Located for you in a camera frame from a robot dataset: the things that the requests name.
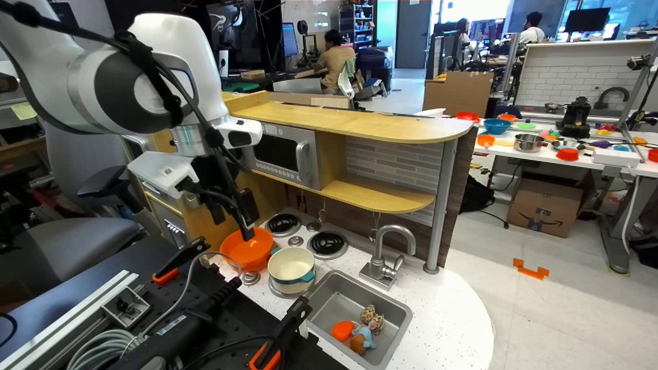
concrete floor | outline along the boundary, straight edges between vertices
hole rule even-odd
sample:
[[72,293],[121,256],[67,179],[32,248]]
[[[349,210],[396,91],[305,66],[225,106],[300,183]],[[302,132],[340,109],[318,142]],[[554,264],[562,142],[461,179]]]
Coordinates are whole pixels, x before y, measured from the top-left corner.
[[[393,93],[368,109],[422,109],[422,72],[398,72]],[[508,207],[490,212],[506,217]],[[547,268],[547,280],[521,276],[513,259]],[[631,261],[631,273],[605,264],[597,222],[569,238],[501,225],[481,212],[456,222],[448,270],[485,302],[495,331],[492,368],[658,368],[658,270]]]

desk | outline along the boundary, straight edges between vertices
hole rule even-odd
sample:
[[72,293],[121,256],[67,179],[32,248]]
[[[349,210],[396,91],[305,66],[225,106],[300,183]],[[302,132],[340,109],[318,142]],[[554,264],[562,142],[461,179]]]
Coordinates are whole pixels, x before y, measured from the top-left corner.
[[[17,335],[0,348],[0,362],[9,358],[15,349],[18,349],[23,343],[34,339],[39,331],[43,331],[48,325],[51,325],[56,320],[59,320],[67,310],[77,306],[83,298],[86,298],[91,293],[94,293],[99,287],[104,287],[109,277],[113,277],[121,270],[129,270],[141,273],[141,277],[155,273],[160,266],[165,266],[170,256],[177,250],[167,243],[165,238],[148,236],[121,253],[113,256],[112,259],[83,271],[80,276],[59,285],[58,289],[34,298],[32,302],[18,306],[10,315],[18,321]],[[211,271],[195,270],[193,287],[201,293],[215,293],[217,280],[213,280]],[[155,310],[167,308],[170,302],[158,302],[156,296],[148,296],[152,305],[156,305]],[[205,354],[207,349],[221,348],[221,343],[233,343],[236,334],[226,330],[225,325],[233,325],[235,321],[240,321],[242,325],[242,337],[255,337],[255,335],[275,335],[280,321],[268,315],[262,306],[244,298],[242,295],[233,296],[225,310],[222,321],[217,320],[218,331],[203,343],[195,341],[193,356]],[[9,334],[9,323],[0,321],[0,334]],[[341,368],[334,362],[325,351],[322,351],[311,341],[294,341],[292,351],[286,356],[286,368]],[[235,358],[218,358],[215,362],[207,362],[203,368],[231,368],[225,362],[236,362]]]
[[[495,144],[490,149],[475,146],[475,154],[493,154],[495,158],[516,158],[516,160],[528,160],[528,163],[547,163],[547,165],[560,165],[566,170],[585,170],[585,172],[607,172],[603,165],[595,165],[593,157],[581,157],[577,163],[566,163],[555,157],[552,149],[541,149],[539,153],[518,153],[514,150],[514,136],[521,132],[506,132],[505,136],[495,136]],[[621,203],[621,212],[617,212],[613,219],[603,217],[600,219],[600,238],[605,245],[605,253],[609,259],[609,268],[617,273],[629,271],[629,252],[623,243],[631,232],[628,231],[628,225],[633,225],[641,210],[647,207],[653,194],[658,189],[658,165],[656,163],[640,163],[636,170],[623,170],[621,173],[636,178],[636,186],[631,187],[629,196],[636,196],[636,201],[631,203],[631,197],[626,197]]]

sink faucet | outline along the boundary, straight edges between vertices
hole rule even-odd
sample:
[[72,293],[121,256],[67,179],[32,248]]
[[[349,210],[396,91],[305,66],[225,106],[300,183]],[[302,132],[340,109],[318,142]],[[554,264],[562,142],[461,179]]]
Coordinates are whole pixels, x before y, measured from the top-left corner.
[[362,268],[361,276],[364,276],[368,280],[374,280],[382,289],[391,289],[393,287],[393,280],[396,280],[398,271],[406,264],[406,256],[398,256],[393,261],[385,257],[385,236],[388,232],[398,232],[398,234],[406,236],[408,256],[415,256],[415,236],[411,234],[409,229],[399,227],[399,225],[381,227],[376,231],[376,248],[374,248],[373,259],[371,259],[371,264],[367,264]]

door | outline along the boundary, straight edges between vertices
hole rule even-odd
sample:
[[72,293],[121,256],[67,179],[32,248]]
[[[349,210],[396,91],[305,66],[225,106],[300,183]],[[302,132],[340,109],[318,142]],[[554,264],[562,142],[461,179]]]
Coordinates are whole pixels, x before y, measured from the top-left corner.
[[431,0],[399,0],[398,3],[398,69],[424,69],[431,41]]

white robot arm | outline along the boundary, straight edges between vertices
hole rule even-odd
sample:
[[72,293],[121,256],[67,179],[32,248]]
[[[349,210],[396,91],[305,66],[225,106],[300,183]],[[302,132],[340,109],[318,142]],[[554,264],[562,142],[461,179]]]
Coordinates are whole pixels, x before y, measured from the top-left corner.
[[[109,46],[86,52],[67,34]],[[179,178],[165,192],[199,194],[217,222],[222,220],[221,207],[252,238],[255,201],[235,186],[225,154],[226,149],[257,144],[262,123],[229,115],[207,39],[195,22],[141,14],[129,34],[120,41],[106,39],[59,25],[48,0],[0,0],[0,46],[29,103],[48,123],[78,134],[172,130],[179,154],[190,158],[190,178]]]

